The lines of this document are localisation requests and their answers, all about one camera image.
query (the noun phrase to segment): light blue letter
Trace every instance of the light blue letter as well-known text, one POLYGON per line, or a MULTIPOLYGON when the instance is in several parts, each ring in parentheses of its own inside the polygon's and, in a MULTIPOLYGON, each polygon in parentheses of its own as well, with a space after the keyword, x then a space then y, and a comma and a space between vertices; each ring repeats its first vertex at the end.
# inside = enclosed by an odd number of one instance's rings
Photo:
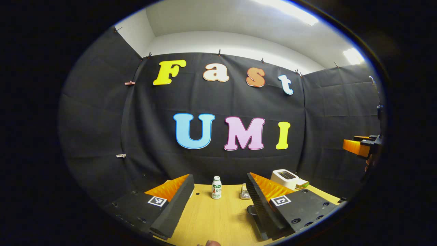
POLYGON ((288 84, 291 84, 291 81, 287 79, 286 75, 281 75, 278 77, 278 79, 282 82, 282 88, 284 89, 284 92, 291 95, 293 94, 293 90, 290 89, 290 86, 288 84))
POLYGON ((193 118, 192 114, 187 113, 179 113, 173 116, 176 121, 176 141, 187 149, 201 149, 211 142, 211 126, 215 116, 212 114, 199 115, 199 120, 202 121, 202 138, 199 140, 190 138, 190 121, 193 118))

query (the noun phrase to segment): pink letter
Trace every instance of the pink letter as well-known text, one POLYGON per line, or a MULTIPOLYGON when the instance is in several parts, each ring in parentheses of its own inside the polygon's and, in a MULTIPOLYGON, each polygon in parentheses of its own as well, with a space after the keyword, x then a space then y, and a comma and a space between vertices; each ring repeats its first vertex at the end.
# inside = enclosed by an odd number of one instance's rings
POLYGON ((263 144, 263 125, 266 120, 263 118, 253 118, 247 130, 244 128, 243 122, 239 117, 227 117, 225 122, 229 125, 228 144, 225 145, 225 150, 232 151, 238 149, 235 144, 235 138, 241 148, 244 149, 252 138, 248 146, 251 150, 264 148, 263 144))

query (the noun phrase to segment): wooden table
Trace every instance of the wooden table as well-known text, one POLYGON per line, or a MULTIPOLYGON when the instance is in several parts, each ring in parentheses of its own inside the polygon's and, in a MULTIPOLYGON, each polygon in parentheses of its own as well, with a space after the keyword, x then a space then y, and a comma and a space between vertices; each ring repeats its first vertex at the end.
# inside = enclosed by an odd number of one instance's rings
MULTIPOLYGON (((307 189, 338 205, 338 197, 311 185, 307 189)), ((253 202, 240 199, 240 192, 241 184, 223 185, 222 197, 215 200, 211 198, 211 185, 195 184, 172 237, 155 238, 177 246, 205 245, 208 240, 222 246, 261 246, 273 242, 272 239, 262 241, 258 235, 257 225, 246 211, 253 202)))

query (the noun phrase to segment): black fabric backdrop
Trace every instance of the black fabric backdrop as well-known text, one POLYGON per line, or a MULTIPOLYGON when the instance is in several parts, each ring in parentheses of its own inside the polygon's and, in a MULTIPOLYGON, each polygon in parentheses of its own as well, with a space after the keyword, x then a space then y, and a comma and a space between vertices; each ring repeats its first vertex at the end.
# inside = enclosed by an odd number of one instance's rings
POLYGON ((62 92, 59 135, 70 171, 100 205, 132 191, 145 191, 187 173, 195 183, 244 182, 254 172, 270 178, 287 169, 332 195, 348 197, 359 187, 365 162, 342 150, 343 139, 379 133, 378 96, 370 70, 347 66, 306 74, 237 56, 178 53, 140 57, 111 28, 78 60, 62 92), (171 84, 152 85, 166 60, 186 60, 171 84), (224 64, 227 82, 206 81, 205 65, 224 64), (265 71, 262 88, 248 86, 250 67, 265 71), (291 80, 284 93, 279 75, 291 80), (124 82, 133 80, 134 86, 124 82), (212 140, 205 148, 176 142, 173 115, 194 116, 190 137, 201 137, 198 115, 215 115, 212 140), (238 116, 247 128, 252 118, 266 120, 264 149, 225 151, 228 125, 238 116), (277 150, 278 122, 291 124, 288 149, 277 150), (116 158, 125 153, 126 158, 116 158))

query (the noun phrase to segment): yellow letter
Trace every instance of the yellow letter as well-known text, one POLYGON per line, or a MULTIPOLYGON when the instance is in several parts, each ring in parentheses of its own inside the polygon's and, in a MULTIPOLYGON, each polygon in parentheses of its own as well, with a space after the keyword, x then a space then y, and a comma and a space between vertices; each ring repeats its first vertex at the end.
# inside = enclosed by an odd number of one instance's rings
POLYGON ((208 81, 220 81, 226 82, 229 80, 229 76, 227 75, 228 69, 225 65, 219 63, 212 63, 205 66, 208 71, 203 73, 203 78, 208 81))
POLYGON ((290 128, 290 123, 282 121, 277 124, 279 129, 279 142, 276 145, 276 149, 286 149, 288 148, 287 137, 288 137, 288 129, 290 128))
POLYGON ((171 79, 168 76, 171 74, 173 78, 176 77, 177 73, 179 73, 178 65, 184 67, 187 65, 187 62, 185 60, 160 62, 160 72, 158 73, 158 78, 153 81, 153 85, 170 84, 171 79))

